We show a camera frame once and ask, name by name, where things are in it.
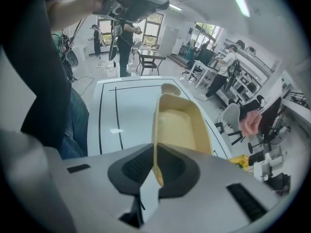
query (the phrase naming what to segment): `person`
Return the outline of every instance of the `person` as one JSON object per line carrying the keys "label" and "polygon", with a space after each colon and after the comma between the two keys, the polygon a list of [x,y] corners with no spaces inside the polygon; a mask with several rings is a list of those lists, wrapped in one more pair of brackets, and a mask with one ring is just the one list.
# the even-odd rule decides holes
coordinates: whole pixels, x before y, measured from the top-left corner
{"label": "person", "polygon": [[88,40],[94,40],[94,51],[95,55],[98,57],[101,55],[101,41],[103,40],[103,38],[101,38],[102,34],[96,24],[92,25],[92,30],[94,30],[94,36],[89,38]]}
{"label": "person", "polygon": [[[57,149],[62,159],[87,156],[88,111],[66,77],[51,33],[100,11],[105,1],[33,0],[3,42],[12,66],[35,94],[21,131]],[[34,27],[38,21],[40,27]]]}
{"label": "person", "polygon": [[237,47],[234,44],[231,44],[229,47],[229,53],[226,55],[225,58],[219,59],[218,63],[222,66],[220,67],[219,72],[215,76],[212,84],[210,85],[207,93],[202,94],[202,97],[205,100],[208,100],[210,96],[214,95],[226,82],[228,75],[228,68],[233,64],[235,60],[238,59],[237,57]]}
{"label": "person", "polygon": [[141,34],[142,31],[135,28],[132,23],[120,21],[122,34],[118,36],[118,48],[120,55],[120,77],[131,76],[130,72],[126,71],[128,60],[130,57],[131,48],[133,45],[133,35]]}
{"label": "person", "polygon": [[64,69],[66,71],[67,77],[71,83],[75,82],[77,79],[74,77],[73,72],[72,72],[72,67],[69,63],[69,61],[66,59],[65,52],[69,48],[69,38],[67,35],[64,34],[64,32],[61,31],[56,31],[52,34],[52,39],[57,47],[59,57],[62,60]]}

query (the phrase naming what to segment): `black vent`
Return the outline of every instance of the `black vent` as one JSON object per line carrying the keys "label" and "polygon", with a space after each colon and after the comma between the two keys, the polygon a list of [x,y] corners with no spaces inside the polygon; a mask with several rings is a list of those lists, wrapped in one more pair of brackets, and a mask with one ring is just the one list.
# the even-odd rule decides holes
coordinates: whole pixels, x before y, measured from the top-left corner
{"label": "black vent", "polygon": [[229,185],[227,189],[252,222],[267,212],[241,184]]}

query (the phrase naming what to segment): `white floor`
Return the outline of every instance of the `white floor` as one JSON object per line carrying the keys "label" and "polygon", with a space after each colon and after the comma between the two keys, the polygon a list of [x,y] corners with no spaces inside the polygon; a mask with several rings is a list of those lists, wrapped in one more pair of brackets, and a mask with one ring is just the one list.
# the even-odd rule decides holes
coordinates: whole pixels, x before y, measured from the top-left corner
{"label": "white floor", "polygon": [[[113,68],[113,62],[109,62],[108,54],[104,54],[101,58],[102,65],[105,67],[97,67],[99,64],[99,59],[94,57],[86,58],[82,63],[79,63],[77,67],[73,69],[74,76],[79,79],[78,81],[72,84],[72,87],[81,95],[85,101],[87,108],[90,109],[93,92],[95,89],[96,82],[102,79],[112,79],[120,76],[120,67],[119,67],[119,56],[115,57],[115,62],[117,64],[116,68]],[[136,68],[138,65],[138,56],[135,55],[135,59],[133,56],[130,56],[128,71],[132,73],[132,76],[139,76],[141,72],[141,65],[138,67],[138,71],[136,72]],[[186,75],[182,72],[185,71],[178,64],[173,62],[170,59],[166,59],[162,61],[159,67],[160,76],[174,76],[177,77],[180,82],[191,92],[191,94],[198,99],[198,102],[205,110],[205,112],[210,116],[210,118],[214,121],[222,112],[220,107],[222,106],[221,102],[216,97],[211,97],[209,101],[203,100],[201,97],[201,92],[205,92],[205,89],[194,89],[195,84],[193,80],[187,81]],[[143,75],[157,75],[157,71],[153,72],[151,69],[145,69]],[[241,154],[249,155],[250,152],[248,150],[247,144],[251,142],[252,145],[258,143],[258,140],[255,136],[247,137],[243,140],[243,142],[239,142],[235,144],[232,148],[232,156],[238,156]],[[259,147],[254,149],[254,152],[260,151]]]}

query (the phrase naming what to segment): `desk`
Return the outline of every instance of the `desk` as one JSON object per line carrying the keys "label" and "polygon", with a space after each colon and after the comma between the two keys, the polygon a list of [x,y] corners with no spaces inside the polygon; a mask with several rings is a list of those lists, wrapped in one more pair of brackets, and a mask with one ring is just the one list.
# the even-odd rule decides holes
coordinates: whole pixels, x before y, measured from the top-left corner
{"label": "desk", "polygon": [[[155,52],[155,51],[148,51],[148,50],[136,50],[136,52],[138,53],[139,56],[139,63],[137,65],[136,71],[141,63],[142,66],[142,70],[141,70],[141,74],[144,72],[145,68],[152,68],[152,71],[155,69],[157,69],[157,73],[158,75],[160,75],[159,73],[159,66],[161,65],[162,61],[166,59],[166,57],[161,56],[160,53]],[[161,60],[159,65],[155,64],[155,60]]]}
{"label": "desk", "polygon": [[139,76],[98,81],[89,113],[88,155],[120,151],[152,142],[153,116],[161,96],[161,85],[172,83],[181,97],[201,110],[210,134],[213,154],[224,159],[231,153],[213,121],[191,93],[174,77]]}

